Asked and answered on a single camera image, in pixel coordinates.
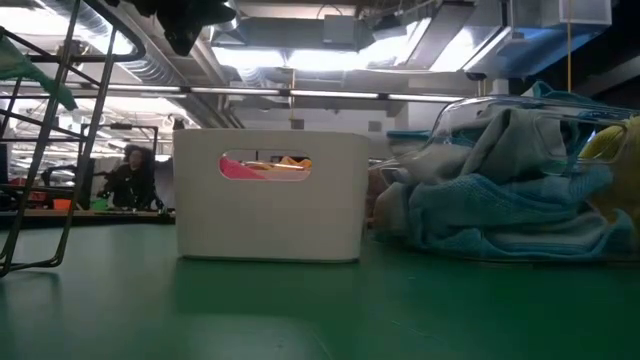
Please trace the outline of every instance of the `cable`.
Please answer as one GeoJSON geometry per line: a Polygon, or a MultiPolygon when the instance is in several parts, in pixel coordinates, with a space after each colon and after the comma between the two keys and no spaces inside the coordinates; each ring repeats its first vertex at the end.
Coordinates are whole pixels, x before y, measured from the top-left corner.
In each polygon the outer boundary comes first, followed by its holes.
{"type": "Polygon", "coordinates": [[[567,92],[571,93],[571,88],[572,88],[572,78],[571,78],[571,50],[572,50],[572,46],[571,46],[571,5],[573,3],[573,0],[568,0],[568,13],[567,13],[567,92]]]}
{"type": "Polygon", "coordinates": [[[344,15],[342,13],[342,10],[338,9],[337,6],[332,5],[332,4],[322,4],[322,6],[320,6],[320,9],[318,9],[318,14],[316,14],[316,19],[320,19],[320,13],[322,12],[322,9],[324,9],[327,6],[331,6],[332,8],[336,9],[336,11],[338,11],[338,13],[340,13],[340,15],[344,15]]]}

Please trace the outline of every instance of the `metal pole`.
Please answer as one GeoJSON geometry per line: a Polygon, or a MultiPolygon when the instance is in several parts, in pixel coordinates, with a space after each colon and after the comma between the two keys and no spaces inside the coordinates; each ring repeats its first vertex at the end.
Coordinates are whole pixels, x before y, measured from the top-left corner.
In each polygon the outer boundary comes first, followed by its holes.
{"type": "Polygon", "coordinates": [[[35,182],[38,168],[40,167],[40,163],[42,162],[44,149],[47,146],[47,139],[49,138],[49,133],[51,132],[51,124],[53,123],[53,118],[55,117],[56,111],[58,109],[58,101],[56,100],[56,96],[58,95],[60,86],[67,79],[68,70],[66,65],[69,63],[69,57],[71,55],[71,41],[73,40],[73,30],[76,25],[76,20],[78,19],[78,10],[80,9],[81,1],[82,0],[75,0],[75,3],[73,4],[73,11],[71,12],[71,18],[69,20],[69,27],[67,28],[67,36],[64,40],[64,48],[62,50],[60,66],[58,66],[58,71],[56,72],[55,88],[53,93],[51,94],[51,97],[49,98],[47,110],[45,111],[44,118],[42,119],[40,133],[38,135],[38,143],[36,144],[36,148],[33,153],[33,160],[31,161],[31,166],[29,167],[29,172],[27,174],[27,181],[25,183],[24,190],[22,191],[22,197],[20,198],[20,203],[18,206],[18,213],[16,214],[13,225],[11,226],[11,230],[9,231],[9,235],[7,236],[7,241],[4,248],[2,249],[2,253],[0,254],[0,259],[4,257],[4,265],[2,267],[2,270],[0,270],[0,277],[5,276],[7,273],[9,273],[9,271],[12,270],[11,261],[13,260],[13,254],[15,252],[16,243],[18,241],[18,234],[20,233],[20,226],[22,224],[22,219],[24,218],[24,213],[27,208],[27,202],[29,201],[29,194],[31,194],[31,189],[33,188],[33,183],[35,182]]]}
{"type": "MultiPolygon", "coordinates": [[[[20,90],[20,84],[22,83],[22,77],[19,77],[16,80],[16,85],[13,87],[13,94],[11,100],[9,101],[9,106],[7,106],[7,112],[11,113],[13,111],[13,105],[16,103],[16,97],[18,96],[18,91],[20,90]]],[[[2,128],[0,128],[0,139],[4,137],[4,132],[7,130],[7,125],[9,125],[9,119],[11,116],[9,114],[4,115],[4,119],[2,119],[2,128]]]]}
{"type": "Polygon", "coordinates": [[[69,229],[71,228],[71,221],[73,219],[73,212],[75,211],[76,204],[78,203],[78,197],[82,189],[82,184],[85,178],[85,172],[87,171],[87,165],[91,158],[91,151],[93,150],[93,144],[96,140],[98,128],[100,127],[100,118],[102,117],[102,109],[107,97],[107,87],[109,86],[109,80],[111,80],[111,72],[113,70],[114,55],[113,44],[116,40],[116,34],[118,31],[113,29],[111,31],[111,38],[109,39],[109,50],[107,51],[107,61],[104,64],[104,70],[102,71],[102,79],[100,80],[100,89],[98,90],[98,98],[96,99],[96,106],[93,109],[93,115],[91,117],[91,123],[89,125],[89,134],[87,134],[87,144],[84,147],[80,162],[78,163],[78,172],[76,174],[76,186],[73,191],[73,198],[71,199],[71,206],[67,213],[67,219],[62,230],[62,236],[56,255],[52,259],[51,266],[58,266],[62,263],[64,258],[64,252],[67,247],[67,239],[69,238],[69,229]]]}

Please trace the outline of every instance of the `pink object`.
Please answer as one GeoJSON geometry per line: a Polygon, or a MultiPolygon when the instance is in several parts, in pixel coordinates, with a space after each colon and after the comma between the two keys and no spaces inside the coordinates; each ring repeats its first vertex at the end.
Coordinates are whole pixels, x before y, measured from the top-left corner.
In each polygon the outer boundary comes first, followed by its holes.
{"type": "Polygon", "coordinates": [[[263,176],[256,174],[255,171],[246,168],[235,160],[227,159],[224,156],[220,158],[220,171],[222,171],[222,174],[229,179],[265,180],[263,176]]]}

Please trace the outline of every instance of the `clear plastic container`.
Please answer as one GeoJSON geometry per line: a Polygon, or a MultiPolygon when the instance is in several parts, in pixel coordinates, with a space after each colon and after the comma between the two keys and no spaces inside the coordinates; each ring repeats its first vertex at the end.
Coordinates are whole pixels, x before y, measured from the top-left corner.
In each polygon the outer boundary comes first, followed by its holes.
{"type": "Polygon", "coordinates": [[[526,97],[451,104],[422,148],[396,157],[410,176],[404,189],[380,197],[396,204],[381,215],[392,221],[374,224],[404,222],[408,244],[474,259],[635,261],[634,115],[526,97]]]}

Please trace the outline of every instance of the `orange object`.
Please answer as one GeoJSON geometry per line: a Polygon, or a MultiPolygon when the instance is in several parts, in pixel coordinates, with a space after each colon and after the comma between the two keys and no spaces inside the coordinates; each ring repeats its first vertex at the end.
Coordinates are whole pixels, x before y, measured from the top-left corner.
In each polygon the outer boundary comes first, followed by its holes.
{"type": "Polygon", "coordinates": [[[53,199],[54,210],[69,210],[71,207],[71,200],[69,199],[53,199]]]}

